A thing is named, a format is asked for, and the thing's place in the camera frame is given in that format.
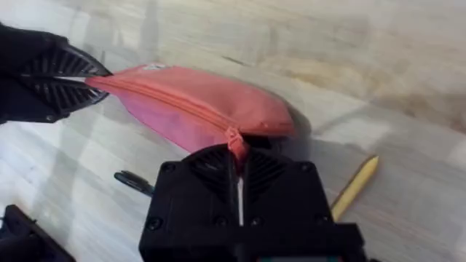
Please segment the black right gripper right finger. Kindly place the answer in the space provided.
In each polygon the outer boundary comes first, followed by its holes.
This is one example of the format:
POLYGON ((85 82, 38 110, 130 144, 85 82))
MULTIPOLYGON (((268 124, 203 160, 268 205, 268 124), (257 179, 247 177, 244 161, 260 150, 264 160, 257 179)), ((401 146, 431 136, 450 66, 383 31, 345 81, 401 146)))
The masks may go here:
POLYGON ((312 226, 333 223, 314 163, 252 148, 244 162, 246 226, 312 226))

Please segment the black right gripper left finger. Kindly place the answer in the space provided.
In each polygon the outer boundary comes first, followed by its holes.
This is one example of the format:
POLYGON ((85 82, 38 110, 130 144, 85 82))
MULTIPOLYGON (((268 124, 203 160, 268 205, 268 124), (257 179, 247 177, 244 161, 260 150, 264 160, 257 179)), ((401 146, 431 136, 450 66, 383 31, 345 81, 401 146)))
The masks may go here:
POLYGON ((180 239, 185 234, 211 238, 239 227, 234 157, 225 144, 164 162, 154 185, 141 235, 180 239))

